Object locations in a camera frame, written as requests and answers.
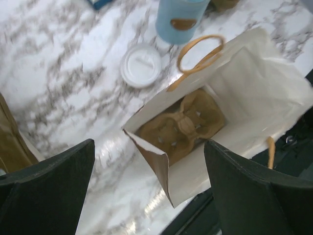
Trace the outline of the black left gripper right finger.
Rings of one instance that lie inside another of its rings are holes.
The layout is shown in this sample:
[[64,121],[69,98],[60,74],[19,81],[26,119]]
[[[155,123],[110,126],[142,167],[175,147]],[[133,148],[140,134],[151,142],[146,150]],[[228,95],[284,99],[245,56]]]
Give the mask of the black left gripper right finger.
[[214,140],[204,156],[224,235],[311,235],[313,183],[269,169]]

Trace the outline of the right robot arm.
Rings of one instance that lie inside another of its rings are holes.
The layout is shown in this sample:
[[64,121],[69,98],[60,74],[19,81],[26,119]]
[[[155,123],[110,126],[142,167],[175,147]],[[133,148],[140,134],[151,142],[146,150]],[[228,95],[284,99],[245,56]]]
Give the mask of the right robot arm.
[[273,169],[294,177],[313,179],[312,109],[276,142]]

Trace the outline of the cardboard cup carrier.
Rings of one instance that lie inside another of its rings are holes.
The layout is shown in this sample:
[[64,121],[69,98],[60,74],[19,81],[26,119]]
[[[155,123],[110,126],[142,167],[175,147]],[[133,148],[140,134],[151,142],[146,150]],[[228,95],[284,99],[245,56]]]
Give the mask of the cardboard cup carrier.
[[157,115],[139,133],[142,139],[165,152],[172,166],[200,140],[212,138],[224,124],[224,115],[213,97],[197,89],[182,99],[179,110]]

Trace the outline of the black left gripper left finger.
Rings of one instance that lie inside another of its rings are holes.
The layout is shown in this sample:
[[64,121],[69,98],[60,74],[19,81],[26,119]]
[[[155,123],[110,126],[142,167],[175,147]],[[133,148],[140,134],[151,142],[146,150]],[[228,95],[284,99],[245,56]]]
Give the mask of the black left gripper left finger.
[[35,165],[0,177],[2,235],[76,233],[95,162],[87,139]]

